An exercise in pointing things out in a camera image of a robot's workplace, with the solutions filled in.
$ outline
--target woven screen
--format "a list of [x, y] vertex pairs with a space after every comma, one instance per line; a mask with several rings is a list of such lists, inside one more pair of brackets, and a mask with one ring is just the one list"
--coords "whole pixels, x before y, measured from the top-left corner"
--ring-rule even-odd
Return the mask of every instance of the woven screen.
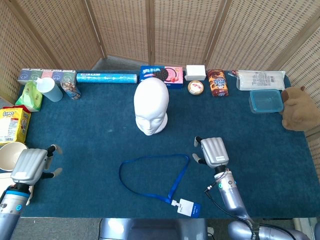
[[319, 0], [233, 0], [208, 68], [266, 70], [319, 6]]
[[320, 138], [311, 140], [308, 142], [308, 144], [313, 158], [316, 174], [318, 175], [318, 179], [320, 181]]
[[154, 0], [155, 64], [203, 64], [221, 0]]
[[63, 69], [91, 69], [101, 50], [82, 0], [17, 0]]
[[293, 86], [305, 90], [320, 108], [320, 28], [282, 66]]
[[108, 55], [148, 62], [146, 2], [90, 0]]
[[53, 66], [4, 1], [0, 1], [0, 23], [0, 97], [14, 104], [20, 88], [17, 79], [22, 68], [51, 69]]

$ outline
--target yellow snack box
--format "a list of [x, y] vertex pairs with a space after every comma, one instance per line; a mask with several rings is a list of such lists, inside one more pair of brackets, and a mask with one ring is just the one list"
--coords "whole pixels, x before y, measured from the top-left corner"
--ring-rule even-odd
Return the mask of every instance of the yellow snack box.
[[24, 143], [30, 116], [24, 105], [0, 109], [0, 146], [10, 142]]

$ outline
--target blue table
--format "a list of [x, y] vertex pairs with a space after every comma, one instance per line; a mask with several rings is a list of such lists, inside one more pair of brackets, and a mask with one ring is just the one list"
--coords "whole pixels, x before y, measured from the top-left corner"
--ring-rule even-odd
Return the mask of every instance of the blue table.
[[[183, 89], [169, 90], [167, 126], [152, 136], [145, 136], [135, 123], [136, 84], [82, 83], [79, 100], [65, 94], [59, 102], [44, 97], [41, 111], [31, 115], [26, 144], [60, 145], [63, 155], [55, 155], [50, 169], [62, 167], [63, 172], [35, 185], [23, 215], [183, 218], [176, 207], [129, 192], [118, 170], [121, 162], [145, 155], [202, 155], [193, 146], [194, 137], [201, 136], [223, 138], [228, 167], [252, 217], [318, 216], [320, 186], [304, 133], [285, 130], [278, 113], [253, 114], [249, 92], [239, 91], [236, 79], [226, 77], [228, 97], [213, 97], [207, 79], [199, 96], [188, 92], [187, 82]], [[184, 164], [183, 158], [141, 161], [124, 167], [123, 178], [139, 192], [166, 196]], [[226, 217], [203, 193], [213, 175], [212, 169], [191, 159], [173, 199], [200, 203], [201, 218]], [[223, 206], [218, 189], [211, 194]]]

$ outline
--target plastic wrap roll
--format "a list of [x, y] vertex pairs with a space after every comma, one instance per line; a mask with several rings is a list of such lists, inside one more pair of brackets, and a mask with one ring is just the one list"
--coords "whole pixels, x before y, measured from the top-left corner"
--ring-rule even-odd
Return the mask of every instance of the plastic wrap roll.
[[137, 74], [121, 73], [77, 73], [78, 83], [98, 83], [98, 84], [136, 84]]

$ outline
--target brown teddy bear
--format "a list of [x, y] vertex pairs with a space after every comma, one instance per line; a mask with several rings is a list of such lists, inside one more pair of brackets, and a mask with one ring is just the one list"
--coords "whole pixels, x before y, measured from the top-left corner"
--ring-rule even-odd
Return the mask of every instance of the brown teddy bear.
[[306, 131], [320, 122], [320, 112], [305, 87], [288, 87], [281, 93], [282, 125], [287, 130]]

